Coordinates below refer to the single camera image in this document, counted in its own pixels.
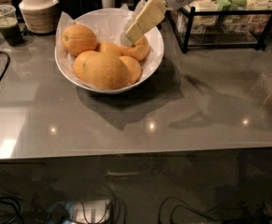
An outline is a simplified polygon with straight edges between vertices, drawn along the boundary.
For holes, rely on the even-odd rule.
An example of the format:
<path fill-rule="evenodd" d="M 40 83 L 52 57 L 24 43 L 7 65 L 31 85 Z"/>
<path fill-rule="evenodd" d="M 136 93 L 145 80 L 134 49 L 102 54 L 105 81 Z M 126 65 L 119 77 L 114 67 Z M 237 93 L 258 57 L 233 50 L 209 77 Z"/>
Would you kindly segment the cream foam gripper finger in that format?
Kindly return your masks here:
<path fill-rule="evenodd" d="M 121 43 L 126 47 L 133 46 L 137 40 L 165 18 L 165 12 L 164 0 L 140 0 L 131 19 L 123 28 Z"/>

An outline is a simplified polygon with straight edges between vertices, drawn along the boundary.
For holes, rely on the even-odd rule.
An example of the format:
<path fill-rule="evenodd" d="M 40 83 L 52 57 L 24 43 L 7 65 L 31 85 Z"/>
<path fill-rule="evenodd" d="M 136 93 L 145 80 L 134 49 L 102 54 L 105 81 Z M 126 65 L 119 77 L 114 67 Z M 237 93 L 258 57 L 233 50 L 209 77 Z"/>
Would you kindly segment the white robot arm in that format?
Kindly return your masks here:
<path fill-rule="evenodd" d="M 130 47 L 145 33 L 156 27 L 164 18 L 167 10 L 178 10 L 194 0 L 141 0 L 125 24 L 120 40 L 124 46 Z"/>

